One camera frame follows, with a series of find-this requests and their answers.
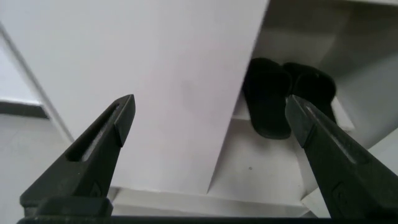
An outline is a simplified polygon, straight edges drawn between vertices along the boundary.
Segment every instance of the shoe rack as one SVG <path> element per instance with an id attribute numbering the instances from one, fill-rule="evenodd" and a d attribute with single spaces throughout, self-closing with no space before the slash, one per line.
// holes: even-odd
<path id="1" fill-rule="evenodd" d="M 252 53 L 331 75 L 337 124 L 366 148 L 398 127 L 398 104 L 390 101 L 398 93 L 390 84 L 398 81 L 398 7 L 378 3 L 271 0 Z M 293 134 L 286 140 L 260 137 L 241 93 L 208 194 L 289 210 L 316 188 Z"/>

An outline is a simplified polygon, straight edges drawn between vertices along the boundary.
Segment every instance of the white shelf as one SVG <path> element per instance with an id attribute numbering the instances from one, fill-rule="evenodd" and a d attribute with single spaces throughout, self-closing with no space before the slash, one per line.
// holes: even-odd
<path id="1" fill-rule="evenodd" d="M 265 139 L 251 124 L 232 120 L 208 195 L 302 207 L 305 195 L 294 137 Z"/>
<path id="2" fill-rule="evenodd" d="M 354 124 L 351 122 L 349 116 L 343 108 L 343 105 L 341 105 L 337 97 L 335 97 L 331 102 L 331 107 L 335 114 L 337 125 L 344 131 L 353 131 L 355 129 Z M 239 94 L 232 119 L 250 120 L 248 106 L 242 93 Z"/>

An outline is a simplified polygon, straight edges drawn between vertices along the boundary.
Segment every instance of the slipper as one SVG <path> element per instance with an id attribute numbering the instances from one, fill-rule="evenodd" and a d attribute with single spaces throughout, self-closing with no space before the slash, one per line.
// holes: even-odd
<path id="1" fill-rule="evenodd" d="M 291 94 L 311 102 L 336 123 L 331 108 L 331 101 L 336 95 L 336 84 L 331 76 L 316 68 L 299 63 L 286 63 L 283 68 L 292 76 L 293 89 Z"/>
<path id="2" fill-rule="evenodd" d="M 252 59 L 243 83 L 254 130 L 269 139 L 286 139 L 290 126 L 285 117 L 286 97 L 292 79 L 278 63 L 266 58 Z"/>

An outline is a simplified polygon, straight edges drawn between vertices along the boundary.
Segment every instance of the floor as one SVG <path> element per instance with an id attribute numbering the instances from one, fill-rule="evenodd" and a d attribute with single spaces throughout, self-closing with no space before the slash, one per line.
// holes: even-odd
<path id="1" fill-rule="evenodd" d="M 19 196 L 67 147 L 48 119 L 0 114 L 0 223 L 23 217 Z"/>

